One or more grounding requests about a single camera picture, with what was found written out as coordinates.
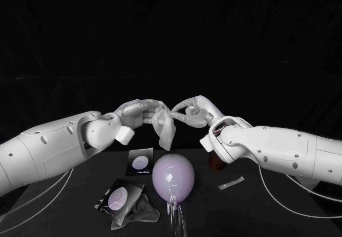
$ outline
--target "gray cloth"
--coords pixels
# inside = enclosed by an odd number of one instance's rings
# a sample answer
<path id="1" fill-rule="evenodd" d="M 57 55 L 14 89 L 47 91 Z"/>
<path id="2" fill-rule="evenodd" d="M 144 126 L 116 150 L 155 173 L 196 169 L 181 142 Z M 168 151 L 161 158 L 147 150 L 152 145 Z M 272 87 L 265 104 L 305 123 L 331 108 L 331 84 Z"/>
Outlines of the gray cloth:
<path id="1" fill-rule="evenodd" d="M 147 196 L 142 194 L 137 201 L 134 208 L 131 209 L 129 214 L 127 215 L 122 225 L 119 226 L 114 221 L 111 225 L 111 230 L 116 230 L 122 228 L 129 222 L 141 221 L 141 222 L 157 222 L 158 221 L 158 211 L 148 203 Z"/>

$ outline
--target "black background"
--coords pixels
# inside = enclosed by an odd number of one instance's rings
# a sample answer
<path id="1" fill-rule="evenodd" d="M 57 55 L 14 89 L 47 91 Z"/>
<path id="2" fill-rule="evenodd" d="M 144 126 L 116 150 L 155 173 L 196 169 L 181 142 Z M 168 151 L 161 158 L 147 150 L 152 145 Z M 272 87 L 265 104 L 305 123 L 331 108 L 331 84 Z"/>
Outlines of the black background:
<path id="1" fill-rule="evenodd" d="M 26 0 L 1 10 L 0 143 L 132 99 L 171 109 L 196 95 L 252 126 L 342 140 L 340 1 Z M 174 125 L 171 149 L 200 148 L 207 129 Z M 158 137 L 144 125 L 106 150 L 148 147 Z M 342 197 L 336 185 L 316 189 Z"/>

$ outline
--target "white cable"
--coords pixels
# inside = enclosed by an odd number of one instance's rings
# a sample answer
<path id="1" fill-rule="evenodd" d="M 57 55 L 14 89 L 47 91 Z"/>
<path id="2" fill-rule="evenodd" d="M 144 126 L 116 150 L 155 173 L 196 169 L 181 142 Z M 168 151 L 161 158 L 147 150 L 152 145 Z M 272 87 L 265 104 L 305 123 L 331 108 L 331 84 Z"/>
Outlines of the white cable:
<path id="1" fill-rule="evenodd" d="M 69 170 L 64 172 L 63 176 L 59 178 L 59 180 L 53 183 L 53 185 L 33 198 L 30 199 L 24 204 L 21 204 L 18 207 L 15 207 L 13 210 L 10 210 L 4 215 L 0 216 L 0 218 L 2 218 L 4 216 L 7 216 L 8 214 L 11 214 L 14 211 L 17 211 L 23 206 L 26 206 L 28 203 L 31 203 L 59 183 L 59 181 L 62 180 L 62 178 L 64 177 L 66 173 L 69 172 Z"/>
<path id="2" fill-rule="evenodd" d="M 301 187 L 305 191 L 308 191 L 311 194 L 314 194 L 314 195 L 320 196 L 321 198 L 326 198 L 326 199 L 329 199 L 329 200 L 331 200 L 331 201 L 342 202 L 342 200 L 334 199 L 334 198 L 327 197 L 327 196 L 323 196 L 323 195 L 317 194 L 316 192 L 310 191 L 300 183 L 297 183 L 297 182 L 294 181 L 294 179 L 292 179 L 288 175 L 285 175 L 285 176 L 287 176 L 288 179 L 295 183 L 295 185 L 300 186 L 300 187 Z"/>
<path id="3" fill-rule="evenodd" d="M 261 167 L 259 167 L 259 166 L 258 166 L 258 170 L 259 170 L 259 176 L 261 176 L 262 184 L 264 184 L 264 186 L 265 186 L 265 182 L 264 182 L 264 178 L 262 178 L 262 174 L 261 174 Z M 278 205 L 279 205 L 284 209 L 287 209 L 290 212 L 295 213 L 295 214 L 300 215 L 300 216 L 305 216 L 305 217 L 311 217 L 311 218 L 318 218 L 318 219 L 336 219 L 336 218 L 342 218 L 342 216 L 310 216 L 310 215 L 301 214 L 301 213 L 298 213 L 298 212 L 290 210 L 290 209 L 278 202 L 278 200 L 277 200 L 274 197 L 272 197 L 272 199 L 274 199 L 274 201 L 278 203 Z"/>
<path id="4" fill-rule="evenodd" d="M 50 202 L 47 203 L 47 205 L 44 206 L 44 208 L 51 204 L 51 202 L 53 202 L 54 199 L 57 198 L 57 196 L 59 196 L 59 194 L 60 194 L 60 192 L 62 192 L 62 190 L 63 190 L 63 188 L 64 188 L 64 186 L 66 186 L 66 183 L 67 183 L 67 181 L 69 181 L 69 177 L 67 177 L 67 179 L 66 179 L 66 182 L 64 182 L 64 184 L 63 184 L 63 186 L 62 186 L 62 189 L 60 189 L 59 193 L 56 194 L 54 198 L 51 199 L 51 201 L 50 201 Z M 26 222 L 44 210 L 44 208 L 43 208 L 26 221 L 23 221 L 20 224 L 17 224 L 15 226 L 13 226 L 13 227 L 11 227 L 10 229 L 7 229 L 5 231 L 0 232 L 0 235 L 1 235 L 2 233 L 5 233 L 7 231 L 13 230 L 13 229 L 14 229 L 15 227 L 18 227 L 23 223 L 26 223 Z"/>

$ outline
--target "brown object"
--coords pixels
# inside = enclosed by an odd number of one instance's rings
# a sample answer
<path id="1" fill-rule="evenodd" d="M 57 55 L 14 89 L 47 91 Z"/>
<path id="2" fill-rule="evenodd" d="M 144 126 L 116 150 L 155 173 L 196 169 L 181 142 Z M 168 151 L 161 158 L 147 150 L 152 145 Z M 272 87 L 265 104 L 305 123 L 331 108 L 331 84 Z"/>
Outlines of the brown object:
<path id="1" fill-rule="evenodd" d="M 226 165 L 226 163 L 220 160 L 215 151 L 210 151 L 210 153 L 209 153 L 209 167 L 213 170 L 220 170 L 220 169 L 223 169 L 225 165 Z"/>

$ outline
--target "dark table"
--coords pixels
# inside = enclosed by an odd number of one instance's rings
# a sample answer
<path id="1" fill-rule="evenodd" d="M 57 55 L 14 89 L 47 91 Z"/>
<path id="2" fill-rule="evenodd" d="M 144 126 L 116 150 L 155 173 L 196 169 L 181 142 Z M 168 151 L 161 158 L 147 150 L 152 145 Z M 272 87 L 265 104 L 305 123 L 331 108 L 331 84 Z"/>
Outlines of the dark table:
<path id="1" fill-rule="evenodd" d="M 298 216 L 274 202 L 264 189 L 258 166 L 249 159 L 241 158 L 226 165 L 223 170 L 213 171 L 207 166 L 209 154 L 203 149 L 173 150 L 171 153 L 187 157 L 194 169 L 194 186 L 184 201 L 189 237 L 342 236 L 330 220 Z M 154 161 L 164 154 L 165 151 L 154 151 Z M 167 203 L 154 191 L 151 175 L 124 176 L 127 156 L 128 152 L 102 152 L 83 162 L 73 169 L 64 189 L 50 206 L 1 237 L 165 236 Z M 282 174 L 268 170 L 262 170 L 262 174 L 271 193 L 288 208 L 300 213 L 326 215 L 308 193 Z M 217 186 L 241 176 L 245 180 L 220 191 Z M 132 184 L 145 184 L 142 193 L 160 212 L 160 219 L 155 223 L 129 223 L 122 229 L 111 231 L 111 220 L 98 212 L 93 205 L 116 178 Z M 15 206 L 31 198 L 43 181 L 38 183 L 30 185 Z M 17 224 L 18 218 L 24 220 L 34 214 L 51 200 L 63 183 L 56 185 L 31 206 L 24 207 L 26 210 L 7 216 L 1 224 Z"/>

